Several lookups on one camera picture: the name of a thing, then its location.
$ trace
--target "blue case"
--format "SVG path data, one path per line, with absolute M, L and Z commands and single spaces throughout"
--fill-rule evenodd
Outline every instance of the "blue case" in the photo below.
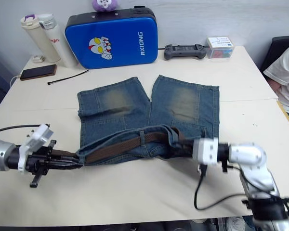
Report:
M 146 7 L 71 16 L 67 41 L 87 69 L 147 64 L 158 55 L 158 29 Z

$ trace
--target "water bottle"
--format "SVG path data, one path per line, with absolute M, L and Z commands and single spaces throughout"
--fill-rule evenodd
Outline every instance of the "water bottle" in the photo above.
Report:
M 60 60 L 60 56 L 49 41 L 42 27 L 39 25 L 39 19 L 36 14 L 30 14 L 23 17 L 20 20 L 20 23 L 22 28 L 30 35 L 49 62 L 54 63 Z
M 64 65 L 66 67 L 76 66 L 78 61 L 76 60 L 73 52 L 71 51 L 66 38 L 60 31 L 60 27 L 52 13 L 39 14 L 39 23 L 45 30 L 45 33 L 49 40 L 52 42 L 54 48 L 60 55 Z

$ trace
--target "bottle cap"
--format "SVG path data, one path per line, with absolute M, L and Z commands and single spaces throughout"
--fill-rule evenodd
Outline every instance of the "bottle cap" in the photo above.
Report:
M 44 29 L 52 29 L 57 25 L 56 20 L 54 19 L 54 16 L 52 13 L 43 13 L 38 15 L 39 18 L 39 24 Z
M 29 14 L 25 17 L 23 17 L 20 20 L 21 26 L 26 30 L 32 30 L 37 27 L 40 27 L 39 25 L 39 18 L 36 14 Z

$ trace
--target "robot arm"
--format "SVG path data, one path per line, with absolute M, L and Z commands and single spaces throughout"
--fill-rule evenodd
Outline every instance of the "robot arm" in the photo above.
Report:
M 221 162 L 224 172 L 227 172 L 228 162 L 238 164 L 248 198 L 244 203 L 252 210 L 254 224 L 264 231 L 289 231 L 289 217 L 261 147 L 254 143 L 228 145 L 218 143 L 217 138 L 203 138 L 194 141 L 193 159 L 205 166 Z
M 49 169 L 82 167 L 79 160 L 68 152 L 56 150 L 59 154 L 55 154 L 55 140 L 51 140 L 48 147 L 43 146 L 52 134 L 47 125 L 41 124 L 20 146 L 0 140 L 0 171 L 17 169 L 21 173 L 30 172 L 35 175 L 30 187 L 36 188 L 41 176 L 47 175 Z

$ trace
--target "white table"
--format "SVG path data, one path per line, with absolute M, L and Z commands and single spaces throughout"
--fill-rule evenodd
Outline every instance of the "white table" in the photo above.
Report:
M 29 62 L 25 68 L 35 66 Z M 55 148 L 75 152 L 80 134 L 76 94 L 81 90 L 138 76 L 150 96 L 158 74 L 220 85 L 220 141 L 254 141 L 262 146 L 281 195 L 289 196 L 289 122 L 276 103 L 276 95 L 243 47 L 236 47 L 233 56 L 225 60 L 164 61 L 160 53 L 153 64 L 91 70 L 83 76 L 46 84 L 81 71 L 59 67 L 54 77 L 17 80 L 0 105 L 0 128 L 50 123 L 54 131 L 52 139 L 57 140 Z M 20 144 L 30 131 L 30 128 L 3 131 L 0 139 Z M 250 214 L 240 198 L 207 211 L 196 211 L 193 197 L 198 174 L 191 159 L 155 158 L 50 170 L 36 189 L 29 188 L 32 178 L 15 170 L 0 172 L 0 225 L 77 226 Z M 199 203 L 207 205 L 237 192 L 243 192 L 237 172 L 225 175 L 220 167 L 210 167 Z
M 73 69 L 58 66 L 53 77 L 27 81 L 17 79 L 1 103 L 0 111 L 78 108 L 78 92 L 134 76 L 139 78 L 149 98 L 155 79 L 164 75 L 186 82 L 220 86 L 221 102 L 277 99 L 244 47 L 236 47 L 232 57 L 225 59 L 179 57 L 166 61 L 163 53 L 159 51 L 157 60 L 152 64 L 90 70 L 52 85 L 47 85 L 47 82 L 73 76 L 84 69 L 80 66 Z M 29 61 L 24 69 L 47 64 Z
M 262 146 L 281 195 L 289 196 L 289 123 L 276 101 L 225 102 L 220 106 L 220 141 L 254 141 Z M 0 128 L 31 123 L 51 124 L 56 149 L 74 152 L 79 148 L 80 121 L 76 109 L 0 113 Z M 3 131 L 0 139 L 21 143 L 30 131 Z M 191 159 L 155 158 L 50 170 L 36 189 L 29 188 L 31 174 L 0 172 L 0 225 L 77 226 L 250 214 L 239 197 L 206 211 L 196 211 L 196 168 Z M 230 170 L 226 175 L 220 166 L 210 167 L 199 204 L 207 205 L 239 192 L 243 188 L 237 172 Z

